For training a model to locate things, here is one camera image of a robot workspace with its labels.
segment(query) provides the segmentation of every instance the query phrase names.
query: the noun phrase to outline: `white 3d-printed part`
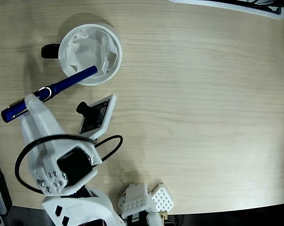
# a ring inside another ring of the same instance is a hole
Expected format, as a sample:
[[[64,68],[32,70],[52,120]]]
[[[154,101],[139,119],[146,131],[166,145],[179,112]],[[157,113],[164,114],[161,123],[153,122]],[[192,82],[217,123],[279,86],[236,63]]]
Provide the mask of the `white 3d-printed part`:
[[[164,184],[158,184],[158,186],[151,193],[153,201],[156,202],[156,211],[169,212],[173,206],[174,201]]]
[[[126,189],[125,202],[122,204],[122,218],[127,219],[128,216],[144,210],[148,213],[156,211],[155,202],[151,194],[147,193],[146,183],[129,186]]]
[[[135,184],[131,183],[129,184],[127,187],[133,187],[135,186]],[[123,208],[123,204],[125,203],[125,197],[126,197],[126,189],[125,191],[122,193],[122,195],[120,196],[120,198],[118,199],[118,207],[119,209],[122,211]]]

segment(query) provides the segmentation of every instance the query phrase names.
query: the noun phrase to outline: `white tissue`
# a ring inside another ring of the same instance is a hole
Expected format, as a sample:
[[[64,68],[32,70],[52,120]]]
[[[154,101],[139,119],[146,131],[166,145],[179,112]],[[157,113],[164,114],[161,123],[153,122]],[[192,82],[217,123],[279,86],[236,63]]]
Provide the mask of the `white tissue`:
[[[118,58],[117,47],[112,37],[96,28],[84,28],[72,36],[66,49],[66,63],[77,72],[95,65],[98,78],[110,71]]]

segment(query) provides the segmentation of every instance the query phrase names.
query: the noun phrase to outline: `black mug handle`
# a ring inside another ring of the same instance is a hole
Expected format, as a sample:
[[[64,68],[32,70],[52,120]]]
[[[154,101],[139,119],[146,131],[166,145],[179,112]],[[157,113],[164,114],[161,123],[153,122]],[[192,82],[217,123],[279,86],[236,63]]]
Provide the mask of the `black mug handle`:
[[[44,59],[58,59],[58,50],[60,44],[48,44],[42,47],[41,55]]]

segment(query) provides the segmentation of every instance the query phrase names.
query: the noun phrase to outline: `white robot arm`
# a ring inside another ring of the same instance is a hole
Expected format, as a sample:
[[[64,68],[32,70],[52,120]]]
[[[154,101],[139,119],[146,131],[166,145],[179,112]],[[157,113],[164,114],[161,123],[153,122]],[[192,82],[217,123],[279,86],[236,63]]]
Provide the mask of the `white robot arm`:
[[[116,99],[111,95],[90,106],[82,102],[77,108],[84,116],[79,130],[81,136],[78,136],[66,135],[50,110],[34,95],[25,98],[28,112],[20,116],[20,124],[27,146],[17,158],[15,173],[24,186],[46,196],[42,205],[57,226],[162,226],[157,212],[173,207],[172,198],[163,185],[153,193],[147,192],[145,184],[132,185],[119,199],[122,219],[104,193],[85,186],[96,176],[95,166],[122,144],[120,135],[96,142],[109,125]],[[112,138],[120,138],[120,143],[101,159],[97,146]],[[20,178],[19,167],[27,154],[28,169],[39,189]]]

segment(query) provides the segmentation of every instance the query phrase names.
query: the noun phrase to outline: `wooden table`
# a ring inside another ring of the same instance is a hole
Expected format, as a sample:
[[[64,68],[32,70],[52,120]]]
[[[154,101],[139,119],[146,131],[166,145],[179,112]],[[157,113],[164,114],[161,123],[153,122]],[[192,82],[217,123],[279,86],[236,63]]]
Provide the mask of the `wooden table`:
[[[118,96],[101,139],[121,134],[124,144],[89,186],[116,203],[130,182],[150,190],[164,182],[174,214],[284,203],[284,20],[167,0],[0,1],[0,112],[63,79],[41,47],[94,22],[119,32],[120,70],[105,84],[75,85],[47,102],[76,134],[80,101]],[[23,147],[18,120],[0,116],[0,166],[13,204],[41,208],[44,196],[14,175]],[[26,162],[21,174],[34,184]]]

